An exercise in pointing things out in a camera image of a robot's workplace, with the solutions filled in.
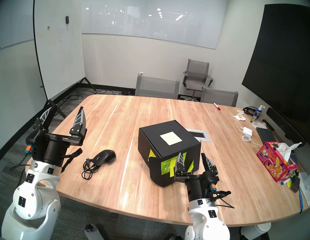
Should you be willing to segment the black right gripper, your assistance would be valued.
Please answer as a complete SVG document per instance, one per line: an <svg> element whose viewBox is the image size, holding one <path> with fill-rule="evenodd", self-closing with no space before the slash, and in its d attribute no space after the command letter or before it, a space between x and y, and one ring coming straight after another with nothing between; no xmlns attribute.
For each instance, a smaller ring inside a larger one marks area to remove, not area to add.
<svg viewBox="0 0 310 240"><path fill-rule="evenodd" d="M212 198L216 188L212 187L212 185L216 185L219 181L217 167L205 153L201 153L201 157L205 171L210 172L195 175L192 172L185 172L185 159L183 154L179 152L174 167L174 180L186 185L189 202L198 199L210 199L211 202L214 202L215 200L212 200Z"/></svg>

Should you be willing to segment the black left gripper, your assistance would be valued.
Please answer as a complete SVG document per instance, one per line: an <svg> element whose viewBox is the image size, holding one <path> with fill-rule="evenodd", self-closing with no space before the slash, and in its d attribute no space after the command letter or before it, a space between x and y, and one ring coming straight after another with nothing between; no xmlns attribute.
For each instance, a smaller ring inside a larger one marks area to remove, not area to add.
<svg viewBox="0 0 310 240"><path fill-rule="evenodd" d="M70 130L71 136L50 134L49 126L52 121L53 107L47 109L34 122L31 146L33 147L32 159L62 167L65 158L74 159L82 153L79 148L74 153L67 155L70 146L82 146L87 133L86 116L81 106L74 120L74 125Z"/></svg>

